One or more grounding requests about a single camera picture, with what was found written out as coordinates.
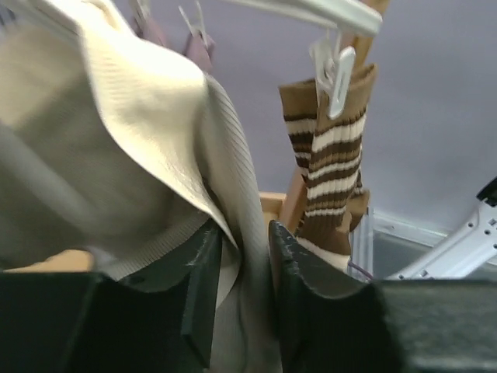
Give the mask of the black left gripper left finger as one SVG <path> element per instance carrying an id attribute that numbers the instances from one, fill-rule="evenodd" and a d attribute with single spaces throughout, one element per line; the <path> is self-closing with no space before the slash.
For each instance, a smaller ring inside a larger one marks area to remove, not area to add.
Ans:
<path id="1" fill-rule="evenodd" d="M 3 372 L 202 372 L 213 339 L 222 232 L 201 227 L 167 274 L 1 275 Z"/>

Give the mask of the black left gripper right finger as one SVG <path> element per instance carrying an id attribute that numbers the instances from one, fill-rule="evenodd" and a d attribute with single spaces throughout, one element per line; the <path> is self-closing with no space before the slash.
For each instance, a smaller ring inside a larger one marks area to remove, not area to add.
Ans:
<path id="1" fill-rule="evenodd" d="M 494 372 L 490 281 L 360 282 L 269 224 L 285 372 Z"/>

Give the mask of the brown striped sock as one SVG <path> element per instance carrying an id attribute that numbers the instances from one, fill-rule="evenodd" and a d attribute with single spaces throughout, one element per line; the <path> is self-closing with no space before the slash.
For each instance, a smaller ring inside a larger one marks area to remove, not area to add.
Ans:
<path id="1" fill-rule="evenodd" d="M 378 73 L 376 64 L 353 72 L 343 112 L 328 117 L 329 97 L 313 79 L 279 87 L 283 119 L 306 188 L 297 241 L 326 263 L 346 271 L 350 233 L 365 215 L 370 193 L 361 161 L 367 107 Z"/>

